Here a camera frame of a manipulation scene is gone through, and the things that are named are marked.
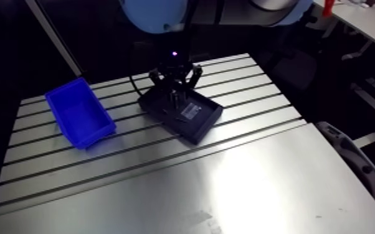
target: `slotted metal table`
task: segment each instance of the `slotted metal table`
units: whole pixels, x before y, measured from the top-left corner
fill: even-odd
[[[117,128],[87,150],[75,149],[62,136],[43,96],[22,100],[0,175],[0,214],[157,169],[167,159],[221,150],[305,124],[248,54],[199,64],[203,75],[196,91],[224,111],[198,146],[146,116],[128,78],[91,85]],[[147,76],[134,76],[141,91],[152,85]]]
[[[0,233],[375,233],[374,199],[248,54],[200,64],[196,90],[224,111],[198,146],[146,116],[127,79],[91,86],[117,131],[87,150],[43,96],[23,100]]]

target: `red object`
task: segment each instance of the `red object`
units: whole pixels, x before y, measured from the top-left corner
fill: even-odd
[[[323,9],[323,16],[331,16],[333,5],[335,4],[335,0],[325,0],[324,1],[324,9]]]

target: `black plastic container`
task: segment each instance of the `black plastic container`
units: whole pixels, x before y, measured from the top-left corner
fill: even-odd
[[[193,144],[202,140],[222,113],[221,105],[193,90],[186,90],[186,100],[177,107],[158,87],[149,89],[138,103],[153,118]]]

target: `label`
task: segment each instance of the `label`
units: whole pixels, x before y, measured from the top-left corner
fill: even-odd
[[[193,119],[202,108],[193,103],[189,103],[188,106],[182,111],[182,115],[188,120]]]

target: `blue bin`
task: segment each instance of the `blue bin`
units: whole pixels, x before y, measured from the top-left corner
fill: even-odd
[[[56,88],[45,97],[62,134],[78,149],[86,148],[116,128],[84,78]]]

